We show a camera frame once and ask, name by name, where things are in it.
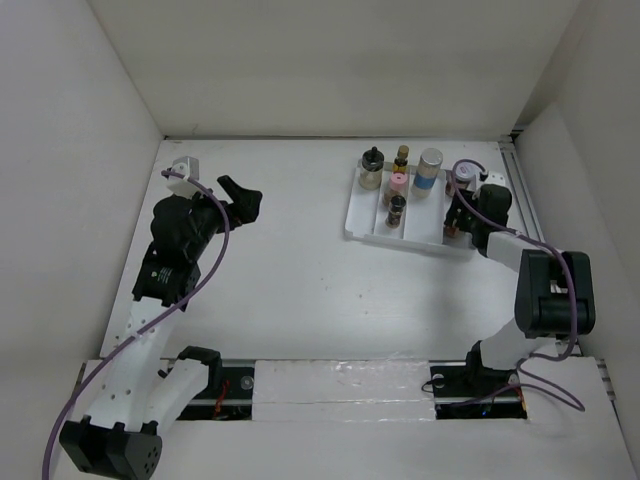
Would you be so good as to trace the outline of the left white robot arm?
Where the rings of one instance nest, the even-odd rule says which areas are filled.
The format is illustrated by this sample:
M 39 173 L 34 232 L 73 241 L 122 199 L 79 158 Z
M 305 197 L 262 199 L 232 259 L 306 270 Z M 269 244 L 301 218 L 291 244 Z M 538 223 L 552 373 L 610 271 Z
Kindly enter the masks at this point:
M 83 381 L 106 378 L 79 421 L 65 420 L 59 443 L 75 467 L 108 479 L 149 479 L 162 453 L 162 435 L 196 396 L 225 395 L 219 352 L 188 346 L 173 367 L 159 371 L 161 355 L 189 301 L 212 279 L 198 262 L 211 239 L 229 243 L 231 232 L 255 222 L 261 192 L 229 176 L 217 182 L 229 196 L 217 199 L 197 179 L 163 171 L 172 191 L 153 209 L 152 240 L 141 262 L 133 303 L 116 347 Z

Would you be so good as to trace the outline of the silver lid blue label jar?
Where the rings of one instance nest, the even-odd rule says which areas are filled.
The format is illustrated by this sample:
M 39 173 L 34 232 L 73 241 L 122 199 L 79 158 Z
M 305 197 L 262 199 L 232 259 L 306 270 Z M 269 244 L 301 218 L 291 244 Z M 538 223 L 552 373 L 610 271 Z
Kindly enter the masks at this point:
M 436 182 L 443 162 L 443 153 L 436 148 L 422 151 L 414 174 L 412 193 L 418 198 L 426 198 Z

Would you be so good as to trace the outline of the black knob lid jar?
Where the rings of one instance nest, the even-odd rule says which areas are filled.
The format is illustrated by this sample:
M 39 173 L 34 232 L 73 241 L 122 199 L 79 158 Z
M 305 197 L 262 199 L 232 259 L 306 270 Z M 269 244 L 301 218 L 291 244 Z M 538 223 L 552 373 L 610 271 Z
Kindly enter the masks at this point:
M 359 184 L 366 190 L 376 190 L 382 182 L 384 155 L 376 147 L 366 150 L 360 160 Z

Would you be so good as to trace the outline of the pink lid spice jar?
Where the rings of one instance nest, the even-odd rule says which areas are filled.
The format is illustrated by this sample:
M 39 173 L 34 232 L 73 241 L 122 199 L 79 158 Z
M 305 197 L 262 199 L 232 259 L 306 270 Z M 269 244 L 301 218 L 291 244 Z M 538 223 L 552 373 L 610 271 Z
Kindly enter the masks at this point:
M 408 176 L 406 173 L 400 173 L 400 172 L 392 173 L 383 195 L 383 204 L 386 207 L 388 207 L 391 199 L 394 196 L 401 196 L 405 198 L 407 186 L 408 186 Z

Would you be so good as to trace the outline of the red label lid jar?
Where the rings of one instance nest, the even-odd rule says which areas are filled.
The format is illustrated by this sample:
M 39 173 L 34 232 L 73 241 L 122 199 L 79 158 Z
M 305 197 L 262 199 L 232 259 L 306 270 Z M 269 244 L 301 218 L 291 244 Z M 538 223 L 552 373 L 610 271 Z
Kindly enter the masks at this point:
M 445 225 L 444 235 L 449 239 L 458 239 L 460 237 L 460 230 L 455 223 L 452 225 Z
M 454 197 L 454 186 L 457 186 L 459 190 L 467 190 L 470 185 L 475 181 L 478 174 L 478 167 L 468 159 L 463 159 L 455 169 L 448 170 L 446 172 L 446 186 L 445 193 L 449 197 Z

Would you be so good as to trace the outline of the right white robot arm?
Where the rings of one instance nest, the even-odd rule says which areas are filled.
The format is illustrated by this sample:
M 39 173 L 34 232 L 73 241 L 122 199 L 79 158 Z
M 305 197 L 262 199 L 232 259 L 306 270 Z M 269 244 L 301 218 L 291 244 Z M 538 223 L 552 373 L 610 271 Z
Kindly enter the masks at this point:
M 513 318 L 497 333 L 477 341 L 459 373 L 444 384 L 465 396 L 484 397 L 510 385 L 532 358 L 561 362 L 578 337 L 591 333 L 596 308 L 590 257 L 557 249 L 507 226 L 512 194 L 484 184 L 471 192 L 455 187 L 444 227 L 471 235 L 483 257 L 518 274 Z

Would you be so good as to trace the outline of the black lid pepper jar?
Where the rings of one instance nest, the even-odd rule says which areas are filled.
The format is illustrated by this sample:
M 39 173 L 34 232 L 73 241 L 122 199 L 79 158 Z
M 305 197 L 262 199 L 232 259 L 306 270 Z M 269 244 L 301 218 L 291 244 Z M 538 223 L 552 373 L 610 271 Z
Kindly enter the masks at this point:
M 406 199 L 402 195 L 394 195 L 388 202 L 388 214 L 385 224 L 390 229 L 396 229 L 400 226 L 404 210 L 406 208 Z

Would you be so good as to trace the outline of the yellow label small bottle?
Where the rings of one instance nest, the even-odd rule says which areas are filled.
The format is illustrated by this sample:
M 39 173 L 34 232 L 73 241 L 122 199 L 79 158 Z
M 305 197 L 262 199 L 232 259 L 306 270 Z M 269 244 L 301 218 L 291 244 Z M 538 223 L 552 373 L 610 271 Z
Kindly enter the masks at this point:
M 408 156 L 409 156 L 409 147 L 407 145 L 400 145 L 398 147 L 396 157 L 392 165 L 393 173 L 405 174 L 407 172 Z

